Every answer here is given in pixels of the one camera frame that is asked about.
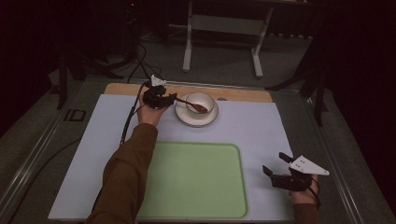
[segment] brown spoon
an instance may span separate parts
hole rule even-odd
[[[200,113],[200,114],[207,113],[207,109],[206,109],[206,107],[204,107],[203,105],[193,104],[193,103],[190,103],[190,102],[188,102],[188,101],[185,101],[185,100],[182,100],[182,99],[179,99],[179,98],[176,98],[176,100],[179,101],[179,102],[182,102],[182,103],[186,103],[186,104],[188,104],[188,105],[191,105],[191,106],[194,107],[194,109],[196,109],[196,110],[198,111],[198,113]]]

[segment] green mat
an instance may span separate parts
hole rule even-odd
[[[236,145],[157,143],[137,219],[238,218],[247,211]]]

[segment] plate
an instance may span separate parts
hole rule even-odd
[[[189,94],[186,94],[182,96],[180,99],[186,100]],[[177,102],[175,106],[175,111],[177,114],[177,117],[181,119],[181,121],[185,122],[187,125],[190,125],[192,127],[203,127],[215,120],[218,117],[219,114],[219,106],[215,102],[215,105],[213,107],[213,110],[205,117],[203,118],[193,118],[191,111],[187,108],[185,103]]]

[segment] jacket sleeve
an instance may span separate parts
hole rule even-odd
[[[143,202],[158,131],[139,124],[107,162],[102,193],[86,223],[134,223]]]
[[[318,209],[313,203],[296,203],[293,205],[295,224],[319,223]]]

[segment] black cable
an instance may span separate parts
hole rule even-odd
[[[143,106],[146,106],[146,105],[141,105],[141,106],[139,106],[137,109],[136,109],[136,111],[132,114],[132,116],[137,112],[137,111],[139,111],[139,109],[141,109]],[[91,210],[91,212],[93,212],[93,210],[95,209],[95,206],[97,205],[97,202],[98,202],[98,200],[99,200],[99,198],[100,198],[100,196],[102,195],[102,189],[103,188],[100,188],[100,190],[99,190],[99,193],[98,193],[98,195],[96,196],[96,199],[95,199],[95,202],[93,203],[93,207],[92,207],[92,210]]]
[[[148,64],[148,62],[146,62],[145,60],[141,59],[142,63],[145,64],[153,73],[155,73],[155,75],[157,75],[157,77],[161,77],[161,73],[163,72],[163,70],[160,67],[154,66],[154,65],[150,65]]]
[[[148,71],[146,71],[145,65],[143,65],[143,61],[140,60],[139,57],[136,57],[136,59],[139,61],[140,66],[143,68],[143,72],[145,73],[145,76],[148,80],[151,80]]]
[[[8,224],[11,224],[12,221],[14,220],[15,216],[17,215],[17,212],[20,210],[22,203],[24,202],[30,188],[33,186],[33,184],[35,183],[35,181],[37,180],[38,175],[41,174],[41,172],[44,170],[44,168],[48,165],[48,163],[50,163],[50,161],[53,160],[53,158],[55,158],[59,153],[61,153],[62,151],[64,151],[65,149],[67,149],[68,147],[73,146],[76,142],[80,141],[81,138],[74,140],[73,142],[67,144],[66,146],[62,147],[61,149],[59,149],[57,152],[55,152],[51,157],[49,157],[49,159],[46,160],[46,162],[44,162],[44,164],[40,167],[40,169],[37,171],[37,173],[35,174],[35,176],[33,176],[32,182],[29,184],[29,186],[27,187],[26,191],[23,193],[22,198],[20,200],[20,202],[18,203],[17,207],[15,208],[14,213],[12,214]]]
[[[319,195],[319,191],[320,191],[320,188],[319,188],[319,183],[318,183],[318,181],[316,180],[316,179],[314,179],[314,178],[311,178],[315,183],[317,183],[317,186],[318,186],[318,195]]]
[[[123,131],[122,131],[122,136],[121,136],[121,140],[120,140],[120,146],[125,142],[125,135],[126,135],[126,133],[128,131],[129,123],[131,122],[132,116],[137,112],[137,110],[135,111],[135,109],[136,109],[137,101],[139,100],[140,93],[142,92],[143,87],[145,87],[147,84],[148,84],[147,82],[144,82],[144,83],[142,83],[142,85],[139,88],[139,92],[137,93],[136,99],[134,100],[134,105],[132,106],[131,111],[129,112],[128,118],[127,118],[127,120],[125,122]]]
[[[321,202],[320,202],[319,196],[311,189],[311,187],[309,187],[308,189],[309,189],[309,191],[311,191],[311,193],[314,195],[315,199],[317,200],[317,208],[320,208]]]
[[[130,82],[130,80],[131,80],[132,76],[134,75],[134,72],[136,71],[136,69],[137,69],[139,66],[142,66],[142,67],[143,67],[142,61],[146,58],[146,53],[147,53],[146,48],[145,48],[143,45],[141,45],[140,43],[139,43],[139,45],[140,45],[140,46],[143,48],[143,50],[144,50],[143,57],[142,57],[142,60],[139,60],[139,59],[138,59],[139,56],[136,54],[136,59],[138,60],[138,64],[137,64],[137,66],[134,68],[134,70],[131,72],[131,74],[128,76],[127,83]]]

